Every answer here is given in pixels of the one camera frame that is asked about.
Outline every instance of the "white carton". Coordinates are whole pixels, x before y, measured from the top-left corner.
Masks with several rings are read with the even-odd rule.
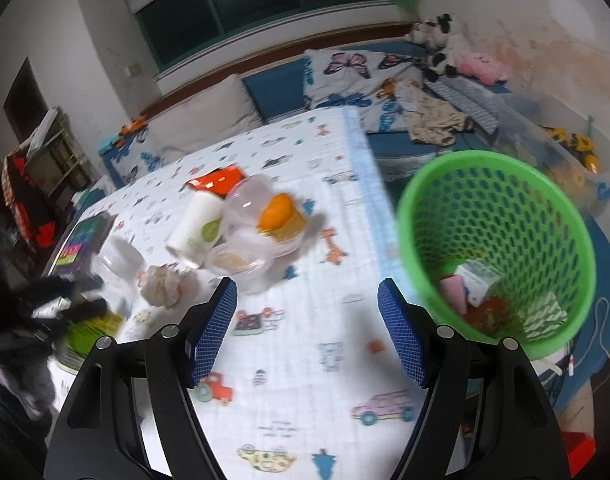
[[[470,260],[456,267],[454,274],[463,279],[467,302],[480,306],[490,290],[501,280],[501,275],[482,260]]]

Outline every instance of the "basket rim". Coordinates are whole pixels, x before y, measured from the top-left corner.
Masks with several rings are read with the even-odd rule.
[[[413,248],[415,247],[415,237],[412,229],[409,228],[413,224],[412,203],[415,202],[418,196],[419,189],[425,182],[430,178],[434,178],[434,173],[440,168],[445,161],[445,158],[450,160],[461,160],[463,163],[471,164],[476,161],[477,165],[484,163],[485,160],[495,160],[497,163],[502,163],[508,170],[514,170],[516,173],[530,173],[533,178],[540,181],[540,184],[544,187],[550,188],[560,201],[559,208],[564,218],[567,218],[567,224],[570,225],[570,229],[577,231],[576,243],[578,244],[578,254],[588,256],[588,262],[585,262],[588,266],[590,273],[588,287],[584,297],[580,300],[581,308],[578,314],[571,321],[567,322],[563,327],[555,332],[553,335],[547,336],[543,339],[539,339],[533,342],[522,343],[522,347],[531,360],[538,360],[557,351],[562,345],[570,341],[576,333],[580,330],[583,323],[588,316],[589,309],[594,300],[595,289],[596,289],[596,259],[594,256],[594,247],[589,236],[588,228],[583,221],[581,214],[576,209],[576,206],[570,201],[570,199],[563,193],[563,191],[554,184],[549,178],[543,173],[535,170],[528,164],[512,158],[507,155],[496,152],[488,152],[484,150],[467,150],[462,152],[451,152],[436,157],[430,161],[423,168],[421,168],[415,176],[410,179],[407,186],[403,191],[403,194],[399,200],[397,207],[397,230],[399,234],[399,251],[403,266],[407,271],[412,286],[417,291],[422,289],[422,293],[426,295],[426,298],[421,298],[422,301],[426,301],[427,304],[422,305],[432,319],[437,324],[447,324],[458,330],[464,338],[483,343],[496,344],[497,340],[490,336],[484,335],[471,327],[467,322],[461,319],[443,300],[440,293],[437,291],[432,281],[421,264],[420,257]],[[432,305],[440,305],[441,311],[437,311]]]

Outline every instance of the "red tractor print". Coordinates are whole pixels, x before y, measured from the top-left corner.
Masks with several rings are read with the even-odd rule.
[[[221,405],[227,406],[231,402],[233,390],[227,386],[223,386],[223,375],[216,372],[210,372],[207,377],[202,378],[201,382],[198,383],[196,392],[197,399],[202,402],[216,399],[221,402]]]

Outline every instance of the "green leaf logo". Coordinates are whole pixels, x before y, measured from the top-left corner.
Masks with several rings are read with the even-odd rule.
[[[221,226],[220,218],[213,220],[211,222],[207,222],[207,224],[205,224],[201,228],[201,236],[203,237],[203,240],[205,240],[208,244],[211,244],[216,239],[216,237],[219,235],[220,226]]]

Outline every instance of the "blue gripper pad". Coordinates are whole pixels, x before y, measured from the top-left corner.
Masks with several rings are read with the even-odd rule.
[[[425,349],[421,339],[409,320],[403,314],[407,301],[403,298],[399,288],[391,278],[383,280],[378,292],[379,311],[389,332],[396,352],[403,364],[403,370],[419,385],[425,382],[425,369],[423,368]]]
[[[192,356],[190,384],[192,386],[198,384],[211,372],[231,317],[236,310],[238,298],[236,283],[227,278],[224,280],[227,280],[227,283],[223,284],[224,286],[219,285],[207,303],[206,309],[211,310],[210,318],[203,325],[204,328],[197,333],[190,350]]]

